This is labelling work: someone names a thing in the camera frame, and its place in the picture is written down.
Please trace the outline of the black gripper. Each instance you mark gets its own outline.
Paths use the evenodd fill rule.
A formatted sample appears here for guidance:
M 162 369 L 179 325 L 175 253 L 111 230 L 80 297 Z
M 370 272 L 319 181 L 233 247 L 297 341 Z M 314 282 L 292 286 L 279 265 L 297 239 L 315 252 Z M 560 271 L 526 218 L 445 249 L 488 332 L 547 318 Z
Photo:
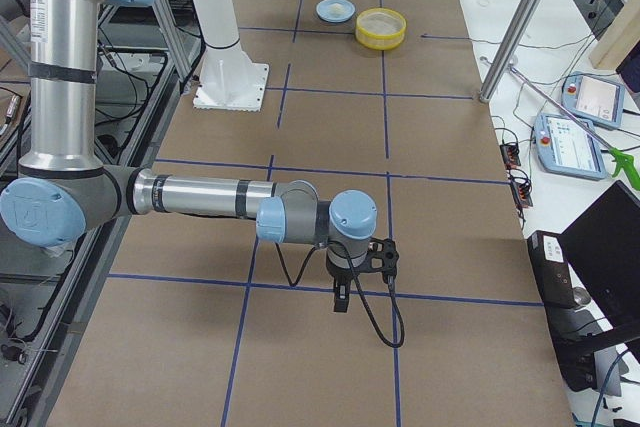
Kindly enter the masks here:
M 346 313 L 349 306 L 352 272 L 350 269 L 333 266 L 330 268 L 330 274 L 333 277 L 333 311 Z

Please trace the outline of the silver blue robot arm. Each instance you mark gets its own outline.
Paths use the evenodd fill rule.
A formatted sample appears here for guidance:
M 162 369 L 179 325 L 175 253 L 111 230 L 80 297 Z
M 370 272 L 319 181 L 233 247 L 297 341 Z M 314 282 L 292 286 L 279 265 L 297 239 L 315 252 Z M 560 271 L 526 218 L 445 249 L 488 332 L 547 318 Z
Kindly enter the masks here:
M 305 181 L 272 183 L 159 175 L 107 166 L 94 152 L 99 8 L 154 0 L 30 0 L 31 147 L 1 194 L 21 240 L 52 248 L 128 215 L 250 219 L 260 240 L 325 249 L 334 308 L 344 312 L 371 268 L 377 208 L 358 190 L 322 201 Z

